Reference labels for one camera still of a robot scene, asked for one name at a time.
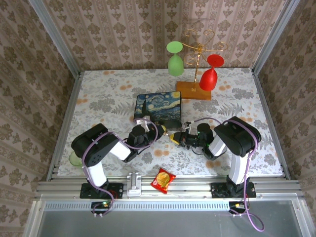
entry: chip bag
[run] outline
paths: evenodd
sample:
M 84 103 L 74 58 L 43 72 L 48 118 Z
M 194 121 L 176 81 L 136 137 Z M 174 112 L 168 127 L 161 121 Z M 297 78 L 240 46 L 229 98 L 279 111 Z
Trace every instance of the chip bag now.
M 165 171 L 163 168 L 160 168 L 159 173 L 151 183 L 151 185 L 163 192 L 164 194 L 167 194 L 168 192 L 168 185 L 171 183 L 172 180 L 174 180 L 176 176 L 174 174 L 170 174 L 169 172 Z

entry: table surface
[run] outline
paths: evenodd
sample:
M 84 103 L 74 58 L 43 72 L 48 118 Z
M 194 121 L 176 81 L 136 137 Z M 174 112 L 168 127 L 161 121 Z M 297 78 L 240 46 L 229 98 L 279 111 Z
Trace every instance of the table surface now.
M 205 70 L 198 71 L 199 78 Z M 252 157 L 250 176 L 283 175 L 250 69 L 219 68 L 216 71 L 218 82 L 212 91 L 211 101 L 182 99 L 182 124 L 204 117 L 224 121 L 238 116 L 256 127 L 262 136 Z M 165 69 L 84 72 L 58 175 L 84 175 L 81 167 L 69 163 L 74 138 L 100 122 L 119 137 L 127 137 L 135 126 L 132 121 L 137 95 L 174 91 L 177 80 L 192 81 L 194 73 L 195 69 L 185 69 L 181 76 L 175 78 Z M 212 120 L 204 122 L 208 122 L 211 128 L 217 125 Z M 193 124 L 192 132 L 196 132 L 196 125 Z M 160 167 L 175 175 L 227 175 L 231 167 L 231 153 L 209 161 L 191 150 L 177 147 L 167 136 L 163 136 L 129 163 L 107 155 L 102 165 L 107 176 L 125 176 L 130 172 L 156 175 Z

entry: green cup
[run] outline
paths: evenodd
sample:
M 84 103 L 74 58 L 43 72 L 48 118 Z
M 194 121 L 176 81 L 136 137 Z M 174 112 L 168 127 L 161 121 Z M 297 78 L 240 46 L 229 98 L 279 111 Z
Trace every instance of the green cup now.
M 69 156 L 69 162 L 73 166 L 81 166 L 82 165 L 81 158 L 77 157 L 77 155 L 74 151 L 71 152 L 71 154 Z
M 183 48 L 183 45 L 178 41 L 170 42 L 167 45 L 167 50 L 170 53 L 174 53 L 174 55 L 169 59 L 168 62 L 168 71 L 172 76 L 179 76 L 184 72 L 183 61 L 182 58 L 176 55 L 176 53 L 180 52 Z
M 184 72 L 182 58 L 174 54 L 169 59 L 168 71 L 169 71 L 169 74 L 174 77 L 180 76 Z

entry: book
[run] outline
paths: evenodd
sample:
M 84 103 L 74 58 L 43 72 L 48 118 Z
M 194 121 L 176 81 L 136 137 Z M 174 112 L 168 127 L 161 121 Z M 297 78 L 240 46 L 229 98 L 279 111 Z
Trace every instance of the book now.
M 134 119 L 150 116 L 152 122 L 166 128 L 180 128 L 181 92 L 161 92 L 137 96 Z

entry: wall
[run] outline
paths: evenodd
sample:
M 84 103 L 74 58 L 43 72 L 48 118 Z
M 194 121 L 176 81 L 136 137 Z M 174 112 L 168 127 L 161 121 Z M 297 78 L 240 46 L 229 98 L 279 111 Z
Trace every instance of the wall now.
M 186 29 L 215 31 L 209 49 L 225 67 L 250 67 L 285 0 L 44 0 L 81 71 L 166 68 L 172 40 L 193 43 Z M 202 67 L 209 65 L 204 61 Z
M 316 223 L 316 0 L 302 0 L 259 78 L 291 176 Z
M 27 0 L 0 1 L 0 236 L 21 236 L 74 79 Z

